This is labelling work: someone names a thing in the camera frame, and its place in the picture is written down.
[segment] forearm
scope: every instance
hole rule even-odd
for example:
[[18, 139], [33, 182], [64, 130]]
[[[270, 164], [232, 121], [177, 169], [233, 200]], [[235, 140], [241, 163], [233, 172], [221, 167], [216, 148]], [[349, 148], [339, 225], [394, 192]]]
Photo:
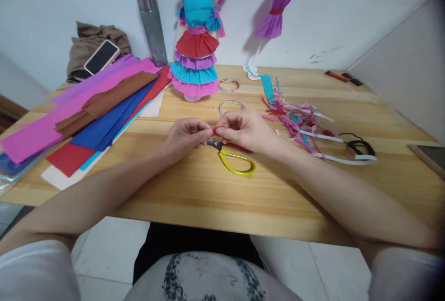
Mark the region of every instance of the forearm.
[[74, 184], [23, 218], [0, 242], [0, 254], [45, 239], [45, 235], [70, 246], [78, 235], [93, 227], [171, 164], [168, 156], [156, 153]]
[[434, 249], [434, 231], [383, 191], [280, 140], [270, 157], [288, 165], [300, 186], [353, 235]]

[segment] tape roll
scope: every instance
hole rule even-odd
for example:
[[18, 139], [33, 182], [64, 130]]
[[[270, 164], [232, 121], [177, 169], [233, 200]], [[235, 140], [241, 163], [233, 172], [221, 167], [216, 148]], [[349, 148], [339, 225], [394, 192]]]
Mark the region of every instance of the tape roll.
[[[221, 83], [223, 83], [223, 82], [233, 82], [233, 83], [235, 83], [236, 84], [236, 89], [235, 90], [224, 89], [223, 87], [221, 87]], [[233, 92], [237, 91], [239, 89], [239, 87], [240, 87], [240, 84], [237, 81], [235, 81], [234, 79], [231, 79], [231, 78], [222, 79], [221, 81], [219, 81], [219, 84], [218, 84], [219, 90], [221, 90], [222, 92], [227, 92], [227, 93], [233, 93]]]
[[238, 102], [238, 101], [235, 101], [235, 100], [232, 100], [232, 99], [229, 99], [229, 100], [226, 100], [226, 101], [222, 102], [222, 103], [219, 105], [219, 113], [221, 113], [221, 115], [224, 114], [222, 108], [223, 108], [223, 105], [224, 105], [225, 103], [236, 104], [236, 105], [240, 106], [241, 109], [245, 109], [245, 108], [246, 108], [242, 103], [240, 103], [240, 102]]

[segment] tiled floor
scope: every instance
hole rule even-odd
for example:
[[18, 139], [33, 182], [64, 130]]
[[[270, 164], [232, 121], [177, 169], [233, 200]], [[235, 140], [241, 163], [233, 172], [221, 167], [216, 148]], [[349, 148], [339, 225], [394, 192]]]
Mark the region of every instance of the tiled floor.
[[[148, 222], [104, 218], [77, 241], [73, 267], [82, 301], [122, 301]], [[305, 301], [367, 300], [369, 269], [355, 248], [252, 236], [271, 273]]]

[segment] white sleeve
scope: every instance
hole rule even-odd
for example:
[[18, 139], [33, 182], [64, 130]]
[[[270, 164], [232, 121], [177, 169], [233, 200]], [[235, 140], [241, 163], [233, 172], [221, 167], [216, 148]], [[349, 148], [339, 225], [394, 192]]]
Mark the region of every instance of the white sleeve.
[[0, 256], [0, 300], [80, 301], [68, 247], [45, 240]]
[[443, 269], [440, 257], [411, 249], [385, 249], [373, 262], [369, 300], [429, 300]]

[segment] thermos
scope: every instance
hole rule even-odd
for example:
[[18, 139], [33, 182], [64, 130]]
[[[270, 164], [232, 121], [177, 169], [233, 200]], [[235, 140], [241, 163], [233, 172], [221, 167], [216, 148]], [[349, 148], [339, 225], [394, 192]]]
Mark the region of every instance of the thermos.
[[167, 64], [167, 53], [165, 51], [158, 0], [137, 0], [137, 2], [153, 62], [157, 67], [164, 66]]

